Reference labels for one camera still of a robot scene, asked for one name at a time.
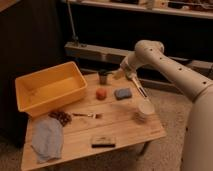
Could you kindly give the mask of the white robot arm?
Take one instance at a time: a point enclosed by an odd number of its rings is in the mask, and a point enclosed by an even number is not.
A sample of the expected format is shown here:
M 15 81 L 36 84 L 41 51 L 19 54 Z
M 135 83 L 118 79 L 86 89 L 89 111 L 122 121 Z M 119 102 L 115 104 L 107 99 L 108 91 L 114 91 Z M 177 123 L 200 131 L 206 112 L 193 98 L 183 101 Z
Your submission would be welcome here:
M 145 93 L 136 70 L 151 65 L 182 92 L 193 106 L 188 116 L 181 171 L 213 171 L 213 80 L 164 55 L 159 41 L 141 40 L 125 56 L 114 78 L 126 76 Z

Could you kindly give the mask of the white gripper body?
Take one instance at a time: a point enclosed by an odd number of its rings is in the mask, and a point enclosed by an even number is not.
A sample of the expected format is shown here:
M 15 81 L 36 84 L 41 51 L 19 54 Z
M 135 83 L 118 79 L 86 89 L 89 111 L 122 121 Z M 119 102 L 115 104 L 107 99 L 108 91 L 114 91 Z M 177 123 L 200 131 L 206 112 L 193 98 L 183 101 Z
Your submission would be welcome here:
M 121 77 L 126 77 L 127 79 L 132 78 L 133 71 L 129 66 L 120 66 L 114 73 L 114 79 L 120 79 Z

